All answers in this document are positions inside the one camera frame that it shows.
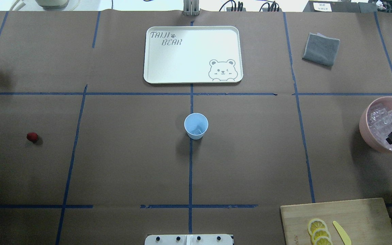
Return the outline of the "pink bowl of ice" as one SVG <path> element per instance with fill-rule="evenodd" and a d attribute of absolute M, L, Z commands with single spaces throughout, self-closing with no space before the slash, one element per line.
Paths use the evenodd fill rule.
<path fill-rule="evenodd" d="M 392 97 L 375 99 L 361 115 L 359 130 L 372 149 L 392 154 L 392 144 L 386 140 L 392 132 Z"/>

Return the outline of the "light blue plastic cup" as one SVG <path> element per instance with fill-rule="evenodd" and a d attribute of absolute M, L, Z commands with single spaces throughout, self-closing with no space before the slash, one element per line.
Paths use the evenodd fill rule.
<path fill-rule="evenodd" d="M 201 113 L 192 113 L 184 120 L 184 129 L 192 140 L 201 139 L 208 128 L 208 119 Z"/>

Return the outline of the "grey folded cloth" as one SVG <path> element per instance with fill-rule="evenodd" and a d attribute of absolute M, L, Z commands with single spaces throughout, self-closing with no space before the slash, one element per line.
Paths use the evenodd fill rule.
<path fill-rule="evenodd" d="M 302 59 L 332 67 L 339 52 L 340 40 L 320 33 L 309 33 Z"/>

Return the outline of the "yellow plastic knife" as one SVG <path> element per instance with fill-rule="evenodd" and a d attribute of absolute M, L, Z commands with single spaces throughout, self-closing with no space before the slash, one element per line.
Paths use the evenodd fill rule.
<path fill-rule="evenodd" d="M 335 227 L 336 231 L 338 232 L 340 238 L 342 239 L 342 242 L 344 245 L 352 245 L 352 241 L 350 239 L 350 236 L 347 234 L 347 232 L 342 228 L 342 226 L 337 222 L 333 221 L 333 226 Z"/>

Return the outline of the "yellow lemon slices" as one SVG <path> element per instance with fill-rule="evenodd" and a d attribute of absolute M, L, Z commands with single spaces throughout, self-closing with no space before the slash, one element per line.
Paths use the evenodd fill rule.
<path fill-rule="evenodd" d="M 328 225 L 320 218 L 313 218 L 308 222 L 308 234 L 312 245 L 333 245 Z"/>

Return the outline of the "dark box with label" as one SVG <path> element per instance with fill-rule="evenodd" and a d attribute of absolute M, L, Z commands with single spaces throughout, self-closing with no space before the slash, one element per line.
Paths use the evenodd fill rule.
<path fill-rule="evenodd" d="M 311 0 L 303 12 L 359 13 L 360 9 L 355 2 Z"/>

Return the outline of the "cream bear tray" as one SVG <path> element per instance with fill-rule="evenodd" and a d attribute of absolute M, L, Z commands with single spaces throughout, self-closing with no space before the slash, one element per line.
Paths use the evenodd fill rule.
<path fill-rule="evenodd" d="M 151 27 L 143 76 L 152 85 L 240 82 L 240 33 L 234 26 Z"/>

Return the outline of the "red strawberry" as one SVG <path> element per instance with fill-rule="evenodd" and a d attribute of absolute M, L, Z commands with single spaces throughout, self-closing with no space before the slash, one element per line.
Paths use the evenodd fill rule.
<path fill-rule="evenodd" d="M 39 140 L 39 135 L 35 132 L 28 132 L 26 138 L 28 141 L 35 143 Z"/>

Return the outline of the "aluminium frame post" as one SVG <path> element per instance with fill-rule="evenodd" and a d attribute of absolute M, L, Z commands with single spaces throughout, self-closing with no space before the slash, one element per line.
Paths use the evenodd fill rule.
<path fill-rule="evenodd" d="M 183 0 L 183 15 L 198 16 L 200 14 L 199 0 Z"/>

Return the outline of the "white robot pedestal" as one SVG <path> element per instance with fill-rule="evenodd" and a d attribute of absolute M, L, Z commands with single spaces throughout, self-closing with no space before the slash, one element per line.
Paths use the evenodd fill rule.
<path fill-rule="evenodd" d="M 234 245 L 230 234 L 151 234 L 145 245 Z"/>

